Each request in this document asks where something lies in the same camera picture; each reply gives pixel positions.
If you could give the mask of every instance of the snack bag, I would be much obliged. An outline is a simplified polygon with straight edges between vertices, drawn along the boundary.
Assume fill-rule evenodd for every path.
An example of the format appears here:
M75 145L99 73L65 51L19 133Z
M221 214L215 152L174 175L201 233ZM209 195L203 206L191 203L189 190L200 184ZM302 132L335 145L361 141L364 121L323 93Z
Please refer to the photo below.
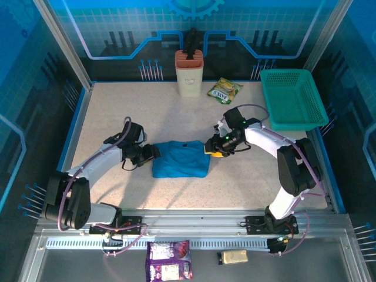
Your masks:
M243 85L231 82L225 78L220 78L207 94L216 98L221 104L228 105L242 88Z
M145 269L147 282L192 279L189 241L147 242Z

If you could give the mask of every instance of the blue edge trim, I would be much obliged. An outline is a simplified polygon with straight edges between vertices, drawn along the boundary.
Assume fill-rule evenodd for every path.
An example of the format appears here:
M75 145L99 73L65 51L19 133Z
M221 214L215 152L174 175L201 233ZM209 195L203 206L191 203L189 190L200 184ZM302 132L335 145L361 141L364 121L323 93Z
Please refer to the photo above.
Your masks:
M321 136L320 130L318 128L314 129L314 133L316 135L316 138L317 138L317 141L318 141L318 146L320 147L320 151L321 151L321 154L322 154L323 159L324 159L324 165L325 165L325 167L328 171L329 181L330 181L330 184L331 184L331 188L333 190L335 202L337 203L337 206L338 206L338 212L339 213L346 213L346 209L345 209L345 206L344 206L343 201L342 201L341 193L340 193L340 190L338 188L337 181L335 181L333 169L331 168L331 164L330 164L330 161L329 161L327 149L325 148L323 137Z
M75 114L73 115L72 123L70 124L68 135L66 136L66 139L65 139L65 144L64 144L64 147L63 147L63 151L61 152L61 156L60 156L60 160L59 160L59 163L58 163L58 167L56 168L60 172L62 171L63 164L64 164L64 161L65 161L65 158L66 158L66 154L68 153L68 148L69 148L69 145L71 143L73 131L75 130L75 127L76 127L78 114L79 114L79 112L81 110L83 98L85 97L85 92L86 92L85 88L82 88L81 94L80 94L80 98L78 99L78 103L77 103L77 106L76 106Z

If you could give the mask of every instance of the purple snack bag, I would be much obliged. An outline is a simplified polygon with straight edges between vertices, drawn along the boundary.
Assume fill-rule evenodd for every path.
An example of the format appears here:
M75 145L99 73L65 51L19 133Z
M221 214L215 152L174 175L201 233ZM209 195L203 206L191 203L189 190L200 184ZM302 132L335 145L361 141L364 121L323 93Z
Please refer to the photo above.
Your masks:
M189 240L173 243L147 242L146 282L193 278Z

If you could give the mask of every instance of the black base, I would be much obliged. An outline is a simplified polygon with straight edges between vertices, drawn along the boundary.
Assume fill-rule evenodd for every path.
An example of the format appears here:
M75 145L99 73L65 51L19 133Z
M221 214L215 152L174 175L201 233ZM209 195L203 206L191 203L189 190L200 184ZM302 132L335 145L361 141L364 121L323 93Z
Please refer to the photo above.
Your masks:
M246 216L246 221L242 226L247 229L247 235L288 235L291 233L288 226L291 227L294 234L299 234L298 224L294 216L291 216L285 225L273 233L267 230L263 216Z
M140 216L123 216L118 222L119 227L126 227L134 224L139 224L142 222L142 217ZM108 230L102 229L98 226L90 226L89 234L90 235L103 235ZM116 235L139 235L141 234L141 227L135 227L128 230L115 232Z

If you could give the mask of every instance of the speckled tabletop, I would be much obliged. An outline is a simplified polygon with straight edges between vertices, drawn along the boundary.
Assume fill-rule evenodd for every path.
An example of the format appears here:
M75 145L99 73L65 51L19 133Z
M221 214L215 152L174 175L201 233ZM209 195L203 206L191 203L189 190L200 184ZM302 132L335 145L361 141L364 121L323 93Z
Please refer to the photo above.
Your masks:
M260 82L242 82L243 90L231 105L221 105L206 92L214 82L203 82L199 98L181 98L176 82L96 83L80 133L72 167L87 159L103 141L123 128L125 116L145 129L148 143L171 140L203 143L214 134L213 125L223 113L244 103L265 105ZM245 118L264 116L260 109L242 108ZM282 132L302 138L305 132ZM280 184L274 157L253 146L228 158L212 158L204 179L155 179L148 163L133 172L117 165L92 187L92 202L122 208L263 209L277 195ZM324 199L313 197L299 207L322 209Z

